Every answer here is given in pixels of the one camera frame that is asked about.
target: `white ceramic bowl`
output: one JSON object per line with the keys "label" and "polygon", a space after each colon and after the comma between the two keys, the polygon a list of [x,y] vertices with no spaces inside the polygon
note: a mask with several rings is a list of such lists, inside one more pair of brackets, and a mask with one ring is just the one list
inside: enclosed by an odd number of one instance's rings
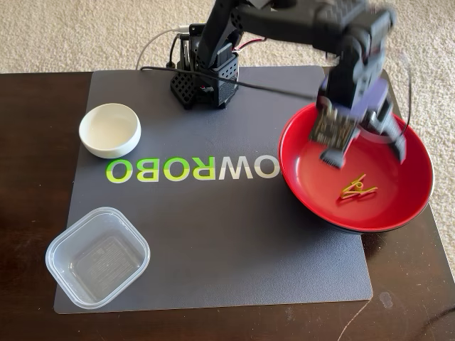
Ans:
{"label": "white ceramic bowl", "polygon": [[79,137],[90,153],[100,158],[119,158],[139,143],[141,124],[126,105],[103,104],[84,116]]}

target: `beige carpet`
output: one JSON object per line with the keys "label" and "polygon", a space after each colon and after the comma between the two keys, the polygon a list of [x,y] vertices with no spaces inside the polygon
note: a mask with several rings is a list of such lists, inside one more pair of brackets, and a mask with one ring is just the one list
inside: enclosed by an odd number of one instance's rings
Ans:
{"label": "beige carpet", "polygon": [[[213,0],[0,1],[0,72],[131,69],[145,42],[175,24],[204,22]],[[414,74],[411,125],[434,163],[431,204],[455,269],[455,1],[391,0],[397,26],[387,46],[406,52]],[[147,51],[143,65],[166,63],[172,34]],[[306,46],[269,41],[241,55],[243,65],[325,65]],[[390,56],[400,108],[407,110],[404,65]]]}

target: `white cable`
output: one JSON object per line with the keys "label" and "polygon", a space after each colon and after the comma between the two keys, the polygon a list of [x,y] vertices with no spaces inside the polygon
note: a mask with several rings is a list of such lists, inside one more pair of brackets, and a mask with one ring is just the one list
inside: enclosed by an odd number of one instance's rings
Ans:
{"label": "white cable", "polygon": [[161,37],[163,34],[168,33],[168,32],[179,32],[179,33],[188,33],[190,29],[189,25],[179,25],[177,27],[173,28],[168,28],[160,33],[158,33],[156,36],[154,36],[152,39],[149,40],[149,42],[144,46],[142,49],[141,53],[139,54],[139,57],[137,58],[136,62],[136,70],[139,67],[139,62],[141,61],[142,55],[144,54],[145,50],[149,47],[150,44],[154,42],[158,37]]}

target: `mouse pad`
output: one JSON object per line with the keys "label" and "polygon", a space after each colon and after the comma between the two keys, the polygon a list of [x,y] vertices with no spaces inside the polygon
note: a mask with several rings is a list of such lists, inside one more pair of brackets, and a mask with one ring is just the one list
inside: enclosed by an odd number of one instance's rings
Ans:
{"label": "mouse pad", "polygon": [[[322,68],[243,67],[240,80],[316,95]],[[132,108],[138,146],[115,160],[81,144],[68,226],[114,207],[150,246],[146,271],[97,310],[57,288],[57,313],[360,301],[372,297],[359,235],[329,228],[291,193],[277,144],[302,99],[240,87],[226,109],[185,110],[172,72],[99,71],[87,111]]]}

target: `clear plastic container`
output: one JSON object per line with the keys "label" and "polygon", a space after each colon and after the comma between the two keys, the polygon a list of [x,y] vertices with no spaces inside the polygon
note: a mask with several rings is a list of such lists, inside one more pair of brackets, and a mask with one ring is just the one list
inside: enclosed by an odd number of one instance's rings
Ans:
{"label": "clear plastic container", "polygon": [[147,241],[111,207],[85,215],[55,238],[45,255],[49,272],[84,309],[112,301],[144,272],[149,260]]}

